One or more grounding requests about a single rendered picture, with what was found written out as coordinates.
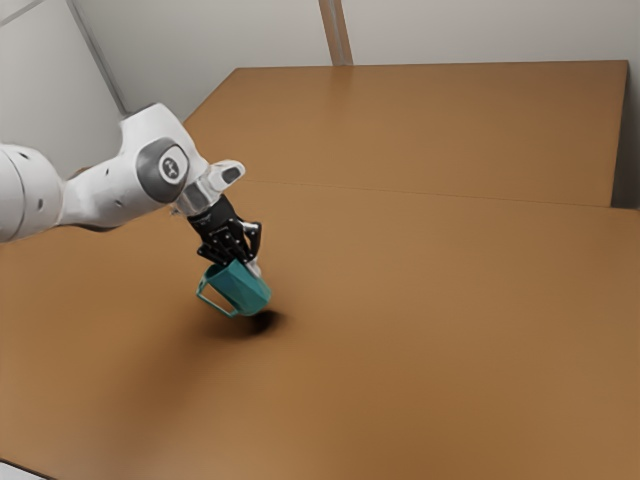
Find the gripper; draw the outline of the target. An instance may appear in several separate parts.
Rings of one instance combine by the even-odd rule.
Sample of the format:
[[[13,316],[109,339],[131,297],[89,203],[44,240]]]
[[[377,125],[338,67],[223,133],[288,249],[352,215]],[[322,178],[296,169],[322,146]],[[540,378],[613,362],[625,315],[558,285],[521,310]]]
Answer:
[[[243,262],[257,278],[262,277],[258,254],[262,224],[239,220],[225,194],[203,212],[187,217],[201,239],[197,254],[214,264],[228,265],[238,258],[237,245],[243,246]]]

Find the teal faceted mug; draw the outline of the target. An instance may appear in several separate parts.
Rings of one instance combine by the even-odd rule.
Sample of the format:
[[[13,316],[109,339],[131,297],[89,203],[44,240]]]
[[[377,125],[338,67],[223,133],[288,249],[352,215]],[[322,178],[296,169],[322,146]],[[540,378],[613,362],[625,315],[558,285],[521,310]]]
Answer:
[[[207,298],[203,294],[207,286],[226,299],[232,309],[225,310]],[[209,266],[197,285],[196,296],[228,318],[233,318],[260,312],[271,300],[272,291],[261,277],[254,276],[244,264],[234,260],[226,266]]]

